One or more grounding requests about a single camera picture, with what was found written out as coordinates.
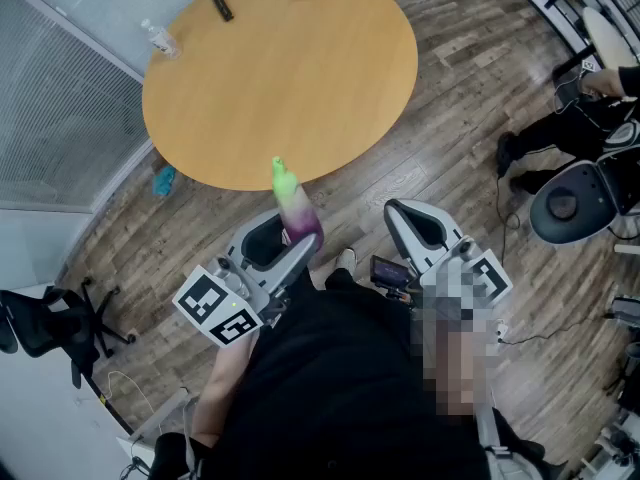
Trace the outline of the black office chair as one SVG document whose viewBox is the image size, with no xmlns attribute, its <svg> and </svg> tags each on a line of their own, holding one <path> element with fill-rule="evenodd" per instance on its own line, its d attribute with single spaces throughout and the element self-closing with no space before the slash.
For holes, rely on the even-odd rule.
<svg viewBox="0 0 640 480">
<path fill-rule="evenodd" d="M 94 306 L 87 290 L 92 283 L 92 278 L 85 277 L 79 292 L 48 286 L 40 298 L 0 290 L 0 352 L 14 354 L 23 349 L 38 358 L 61 349 L 70 358 L 71 381 L 79 389 L 83 379 L 92 377 L 94 363 L 101 356 L 114 355 L 105 336 L 125 345 L 136 341 L 135 335 L 122 336 L 103 321 L 120 288 L 112 288 Z"/>
</svg>

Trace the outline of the black table base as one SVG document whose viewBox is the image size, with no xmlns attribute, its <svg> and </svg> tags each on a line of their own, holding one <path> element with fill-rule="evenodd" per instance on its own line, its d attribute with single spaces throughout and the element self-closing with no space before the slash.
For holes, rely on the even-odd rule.
<svg viewBox="0 0 640 480">
<path fill-rule="evenodd" d="M 577 52 L 571 58 L 564 63 L 555 66 L 552 70 L 552 77 L 554 79 L 563 76 L 565 73 L 571 71 L 574 67 L 581 64 L 581 62 L 587 59 L 589 56 L 596 53 L 596 48 L 593 44 L 589 44 L 587 47 Z"/>
</svg>

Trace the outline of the round wooden table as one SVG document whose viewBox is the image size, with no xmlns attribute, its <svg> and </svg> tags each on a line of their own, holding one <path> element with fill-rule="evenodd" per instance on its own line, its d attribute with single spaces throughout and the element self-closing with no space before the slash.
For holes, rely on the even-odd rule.
<svg viewBox="0 0 640 480">
<path fill-rule="evenodd" d="M 213 187 L 271 185 L 279 156 L 301 181 L 375 145 L 417 78 L 412 27 L 394 0 L 195 0 L 171 24 L 181 55 L 154 54 L 142 109 L 161 156 Z"/>
</svg>

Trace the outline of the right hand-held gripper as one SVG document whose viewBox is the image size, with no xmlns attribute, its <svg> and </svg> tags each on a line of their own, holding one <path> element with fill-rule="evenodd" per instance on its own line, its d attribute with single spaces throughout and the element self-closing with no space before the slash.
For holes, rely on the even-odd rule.
<svg viewBox="0 0 640 480">
<path fill-rule="evenodd" d="M 493 251 L 481 250 L 468 236 L 462 238 L 444 210 L 419 200 L 391 199 L 384 206 L 384 220 L 401 257 L 420 274 L 409 295 L 428 317 L 456 323 L 487 320 L 512 290 Z M 430 250 L 452 245 L 431 266 Z"/>
</svg>

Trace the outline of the small black screen device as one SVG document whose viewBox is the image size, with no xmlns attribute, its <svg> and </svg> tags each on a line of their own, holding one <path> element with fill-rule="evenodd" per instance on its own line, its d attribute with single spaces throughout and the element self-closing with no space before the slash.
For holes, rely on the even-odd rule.
<svg viewBox="0 0 640 480">
<path fill-rule="evenodd" d="M 412 274 L 403 265 L 373 255 L 370 259 L 370 280 L 378 287 L 403 290 L 412 280 Z"/>
</svg>

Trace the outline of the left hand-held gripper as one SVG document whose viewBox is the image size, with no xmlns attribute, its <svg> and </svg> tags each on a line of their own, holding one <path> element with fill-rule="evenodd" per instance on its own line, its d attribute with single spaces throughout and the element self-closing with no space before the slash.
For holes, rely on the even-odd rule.
<svg viewBox="0 0 640 480">
<path fill-rule="evenodd" d="M 311 233 L 284 246 L 282 231 L 277 209 L 257 215 L 234 233 L 230 258 L 217 256 L 206 267 L 196 266 L 175 293 L 173 305 L 217 346 L 227 348 L 265 325 L 273 326 L 286 310 L 289 300 L 279 290 L 307 267 L 319 236 Z M 253 279 L 237 265 L 250 265 Z"/>
</svg>

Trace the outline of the small beige oval table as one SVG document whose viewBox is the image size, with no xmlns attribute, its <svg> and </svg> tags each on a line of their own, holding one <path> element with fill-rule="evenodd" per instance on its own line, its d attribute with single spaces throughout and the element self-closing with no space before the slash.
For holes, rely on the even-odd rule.
<svg viewBox="0 0 640 480">
<path fill-rule="evenodd" d="M 617 29 L 599 12 L 585 7 L 582 20 L 592 45 L 607 69 L 635 67 L 638 60 Z"/>
</svg>

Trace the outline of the purple eggplant with green stem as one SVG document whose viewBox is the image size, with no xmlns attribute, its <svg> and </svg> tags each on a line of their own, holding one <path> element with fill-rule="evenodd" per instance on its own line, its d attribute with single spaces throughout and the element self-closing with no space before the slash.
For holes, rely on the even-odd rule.
<svg viewBox="0 0 640 480">
<path fill-rule="evenodd" d="M 318 215 L 296 175 L 279 156 L 272 159 L 272 189 L 288 241 L 297 243 L 315 234 L 315 251 L 318 251 L 324 241 Z"/>
</svg>

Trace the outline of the white desk with grey legs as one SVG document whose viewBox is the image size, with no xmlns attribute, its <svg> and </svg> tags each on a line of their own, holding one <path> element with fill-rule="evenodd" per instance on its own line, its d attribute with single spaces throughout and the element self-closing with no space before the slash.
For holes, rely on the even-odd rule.
<svg viewBox="0 0 640 480">
<path fill-rule="evenodd" d="M 160 431 L 160 426 L 174 412 L 185 409 L 192 398 L 192 393 L 186 387 L 180 387 L 129 437 L 117 437 L 118 443 L 129 458 L 138 458 L 150 466 L 155 457 L 155 441 L 152 439 L 154 432 Z"/>
</svg>

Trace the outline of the person's right forearm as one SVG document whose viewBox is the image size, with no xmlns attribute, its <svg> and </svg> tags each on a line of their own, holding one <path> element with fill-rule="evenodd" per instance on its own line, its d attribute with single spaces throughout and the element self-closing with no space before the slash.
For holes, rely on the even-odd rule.
<svg viewBox="0 0 640 480">
<path fill-rule="evenodd" d="M 427 321 L 431 363 L 425 367 L 427 388 L 440 414 L 471 417 L 487 402 L 490 336 L 485 321 Z"/>
</svg>

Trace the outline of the teal cloth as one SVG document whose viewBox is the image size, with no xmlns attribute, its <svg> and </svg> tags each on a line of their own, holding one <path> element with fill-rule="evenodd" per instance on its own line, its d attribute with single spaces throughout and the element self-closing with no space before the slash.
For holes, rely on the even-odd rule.
<svg viewBox="0 0 640 480">
<path fill-rule="evenodd" d="M 152 193 L 156 196 L 167 196 L 170 194 L 173 181 L 176 176 L 176 169 L 167 165 L 155 175 L 152 184 Z"/>
</svg>

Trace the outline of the person's black clothing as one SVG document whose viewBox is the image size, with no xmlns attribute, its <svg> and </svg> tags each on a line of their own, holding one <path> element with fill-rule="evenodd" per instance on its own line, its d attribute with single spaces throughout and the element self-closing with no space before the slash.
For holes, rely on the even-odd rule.
<svg viewBox="0 0 640 480">
<path fill-rule="evenodd" d="M 148 480 L 491 480 L 474 417 L 436 408 L 408 308 L 353 274 L 334 268 L 322 290 L 300 276 L 218 442 L 162 435 Z"/>
</svg>

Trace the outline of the clear plastic water bottle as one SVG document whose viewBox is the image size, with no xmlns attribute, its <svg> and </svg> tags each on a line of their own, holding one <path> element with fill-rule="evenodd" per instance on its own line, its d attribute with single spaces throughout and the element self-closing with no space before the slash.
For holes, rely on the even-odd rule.
<svg viewBox="0 0 640 480">
<path fill-rule="evenodd" d="M 181 50 L 174 37 L 162 26 L 151 24 L 149 19 L 144 19 L 140 26 L 145 30 L 151 44 L 170 59 L 177 59 Z"/>
</svg>

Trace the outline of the white and black shell chair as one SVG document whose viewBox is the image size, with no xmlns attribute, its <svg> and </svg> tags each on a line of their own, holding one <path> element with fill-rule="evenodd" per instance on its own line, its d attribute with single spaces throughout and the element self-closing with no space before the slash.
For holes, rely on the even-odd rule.
<svg viewBox="0 0 640 480">
<path fill-rule="evenodd" d="M 640 216 L 640 122 L 630 119 L 611 132 L 598 160 L 577 161 L 534 196 L 533 231 L 552 245 L 587 239 L 618 217 Z"/>
</svg>

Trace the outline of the person's left forearm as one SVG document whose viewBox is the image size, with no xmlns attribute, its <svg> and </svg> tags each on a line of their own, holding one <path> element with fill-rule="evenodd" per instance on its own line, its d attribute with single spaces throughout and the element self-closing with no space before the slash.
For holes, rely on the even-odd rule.
<svg viewBox="0 0 640 480">
<path fill-rule="evenodd" d="M 195 406 L 191 436 L 212 448 L 220 439 L 235 392 L 245 374 L 256 336 L 245 336 L 217 352 L 212 373 Z"/>
</svg>

